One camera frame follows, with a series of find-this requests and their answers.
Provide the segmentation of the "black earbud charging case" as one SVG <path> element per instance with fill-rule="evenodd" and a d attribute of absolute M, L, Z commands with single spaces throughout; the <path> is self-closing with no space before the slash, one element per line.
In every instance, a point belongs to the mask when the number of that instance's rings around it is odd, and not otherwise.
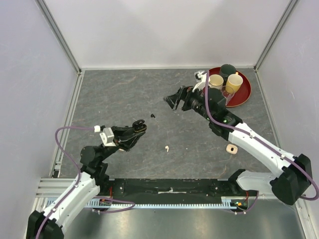
<path fill-rule="evenodd" d="M 146 131 L 147 129 L 147 125 L 145 124 L 145 121 L 143 119 L 133 122 L 132 127 L 134 132 L 136 133 Z"/>

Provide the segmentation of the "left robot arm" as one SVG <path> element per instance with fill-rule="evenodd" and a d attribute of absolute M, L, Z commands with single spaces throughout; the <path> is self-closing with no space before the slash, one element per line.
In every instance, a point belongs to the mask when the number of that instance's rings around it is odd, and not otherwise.
<path fill-rule="evenodd" d="M 77 176 L 67 189 L 42 212 L 33 211 L 26 228 L 27 239 L 62 239 L 73 220 L 96 196 L 109 192 L 108 167 L 103 161 L 118 150 L 130 151 L 140 137 L 146 133 L 143 119 L 133 122 L 132 126 L 96 125 L 79 127 L 100 135 L 102 143 L 86 146 L 81 151 L 81 164 L 76 166 Z"/>

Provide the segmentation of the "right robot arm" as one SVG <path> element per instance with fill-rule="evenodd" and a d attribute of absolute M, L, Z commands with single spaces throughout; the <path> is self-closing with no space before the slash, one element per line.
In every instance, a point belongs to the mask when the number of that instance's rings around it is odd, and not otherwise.
<path fill-rule="evenodd" d="M 264 191 L 274 194 L 287 205 L 293 205 L 311 185 L 310 159 L 304 154 L 288 153 L 254 132 L 226 108 L 226 99 L 219 90 L 200 91 L 182 86 L 175 94 L 164 97 L 164 101 L 172 110 L 183 101 L 183 111 L 197 112 L 209 121 L 213 133 L 241 147 L 270 170 L 270 173 L 238 170 L 233 174 L 234 180 L 228 183 L 232 195 L 240 196 L 249 190 Z"/>

